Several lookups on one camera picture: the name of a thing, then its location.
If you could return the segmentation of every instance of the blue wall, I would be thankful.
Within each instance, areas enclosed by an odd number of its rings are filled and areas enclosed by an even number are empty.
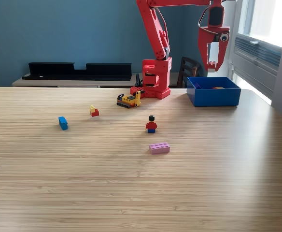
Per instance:
[[[186,7],[161,8],[173,72],[184,55],[200,59],[195,25],[201,13]],[[185,19],[194,25],[189,36]],[[76,62],[77,69],[87,62],[129,62],[140,72],[148,58],[155,57],[135,0],[0,0],[0,86],[28,73],[32,61]]]

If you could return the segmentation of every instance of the yellow lego brick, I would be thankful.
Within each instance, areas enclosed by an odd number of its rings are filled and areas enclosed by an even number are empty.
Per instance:
[[[90,111],[91,113],[94,113],[94,112],[95,112],[95,107],[94,107],[93,105],[91,105],[91,106],[89,107],[89,111]]]

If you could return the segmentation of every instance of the lego vehicle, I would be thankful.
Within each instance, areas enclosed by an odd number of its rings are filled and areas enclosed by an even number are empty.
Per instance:
[[[141,105],[141,94],[145,91],[138,91],[133,94],[133,96],[127,96],[124,94],[120,94],[117,97],[117,105],[122,106],[124,108],[138,107]]]

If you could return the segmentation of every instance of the blue lego brick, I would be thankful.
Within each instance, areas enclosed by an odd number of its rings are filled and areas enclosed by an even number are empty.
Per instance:
[[[68,129],[68,122],[64,117],[59,117],[59,125],[62,128],[63,131]]]
[[[241,88],[227,77],[189,77],[187,94],[194,106],[237,106]]]

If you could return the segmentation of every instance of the blue plastic box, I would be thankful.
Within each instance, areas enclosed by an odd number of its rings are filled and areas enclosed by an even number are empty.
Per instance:
[[[194,106],[237,106],[241,88],[227,77],[189,77],[187,94]]]

